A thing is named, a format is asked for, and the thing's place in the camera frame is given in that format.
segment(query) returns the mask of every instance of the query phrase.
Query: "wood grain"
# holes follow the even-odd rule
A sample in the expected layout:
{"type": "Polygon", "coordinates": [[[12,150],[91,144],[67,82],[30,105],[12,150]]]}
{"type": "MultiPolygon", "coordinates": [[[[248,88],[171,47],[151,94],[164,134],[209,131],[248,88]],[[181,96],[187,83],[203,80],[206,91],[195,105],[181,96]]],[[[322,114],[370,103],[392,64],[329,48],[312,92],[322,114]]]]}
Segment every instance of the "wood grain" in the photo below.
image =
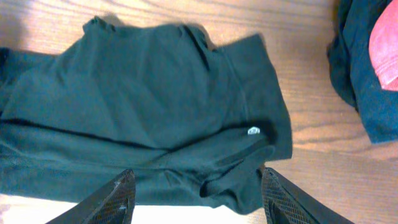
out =
{"type": "MultiPolygon", "coordinates": [[[[118,23],[138,27],[201,24],[215,45],[261,33],[294,132],[294,158],[272,163],[274,168],[352,221],[398,223],[394,211],[398,142],[372,146],[359,116],[339,98],[329,80],[326,47],[334,36],[335,12],[335,0],[1,0],[0,45],[59,54],[83,35],[82,25],[94,15],[111,21],[117,16],[118,23]]],[[[0,197],[0,206],[10,207],[0,213],[5,223],[18,223],[18,213],[13,212],[18,209],[44,214],[51,205],[56,216],[71,206],[24,200],[0,197]]],[[[200,214],[201,221],[208,217],[209,223],[215,217],[230,218],[231,223],[265,223],[262,210],[241,217],[223,209],[184,207],[163,213],[163,207],[139,207],[137,215],[183,211],[194,217],[200,214]]],[[[32,223],[48,218],[40,217],[32,223]]]]}

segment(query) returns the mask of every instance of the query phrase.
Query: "clothing tag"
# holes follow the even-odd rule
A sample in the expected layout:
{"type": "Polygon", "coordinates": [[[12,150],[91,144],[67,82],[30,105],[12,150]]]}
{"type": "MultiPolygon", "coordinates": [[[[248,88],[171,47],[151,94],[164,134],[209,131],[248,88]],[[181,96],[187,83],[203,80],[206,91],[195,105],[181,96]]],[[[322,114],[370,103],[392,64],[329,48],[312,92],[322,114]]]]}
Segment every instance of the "clothing tag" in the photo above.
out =
{"type": "Polygon", "coordinates": [[[260,134],[260,129],[257,127],[252,127],[248,130],[248,135],[252,135],[252,134],[260,134]]]}

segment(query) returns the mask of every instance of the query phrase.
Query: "pink fabric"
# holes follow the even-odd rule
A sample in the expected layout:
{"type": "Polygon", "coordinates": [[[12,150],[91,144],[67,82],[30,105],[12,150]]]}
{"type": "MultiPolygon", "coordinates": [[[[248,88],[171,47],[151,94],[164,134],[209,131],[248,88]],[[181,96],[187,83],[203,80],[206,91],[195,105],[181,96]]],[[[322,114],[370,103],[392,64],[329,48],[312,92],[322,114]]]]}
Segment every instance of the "pink fabric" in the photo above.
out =
{"type": "Polygon", "coordinates": [[[373,27],[369,55],[381,88],[398,91],[398,0],[393,0],[373,27]]]}

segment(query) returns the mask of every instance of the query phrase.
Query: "clothing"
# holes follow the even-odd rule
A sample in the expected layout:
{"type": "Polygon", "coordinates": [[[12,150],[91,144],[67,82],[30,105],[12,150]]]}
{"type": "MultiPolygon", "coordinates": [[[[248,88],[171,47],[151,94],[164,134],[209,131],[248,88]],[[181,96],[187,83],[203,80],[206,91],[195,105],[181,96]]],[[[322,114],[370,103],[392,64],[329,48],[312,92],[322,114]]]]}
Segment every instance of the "clothing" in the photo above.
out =
{"type": "Polygon", "coordinates": [[[383,90],[398,91],[398,1],[392,1],[373,27],[369,40],[372,66],[383,90]]]}
{"type": "Polygon", "coordinates": [[[79,202],[132,169],[138,205],[260,208],[258,167],[292,156],[260,36],[210,51],[190,26],[83,29],[57,56],[1,50],[0,192],[79,202]]]}
{"type": "Polygon", "coordinates": [[[398,138],[398,93],[383,90],[369,58],[369,38],[387,0],[342,0],[338,33],[328,49],[336,92],[354,106],[372,143],[398,138]]]}

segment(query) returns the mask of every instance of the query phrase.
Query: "dark green shirt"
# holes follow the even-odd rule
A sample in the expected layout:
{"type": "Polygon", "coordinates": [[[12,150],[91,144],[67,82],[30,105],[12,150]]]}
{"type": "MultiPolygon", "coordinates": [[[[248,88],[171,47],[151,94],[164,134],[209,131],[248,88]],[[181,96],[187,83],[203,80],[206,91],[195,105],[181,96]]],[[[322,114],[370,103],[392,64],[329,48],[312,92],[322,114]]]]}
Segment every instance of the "dark green shirt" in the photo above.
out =
{"type": "Polygon", "coordinates": [[[262,206],[292,155],[261,38],[209,50],[190,26],[94,18],[64,53],[0,49],[0,193],[79,202],[124,169],[138,205],[262,206]]]}

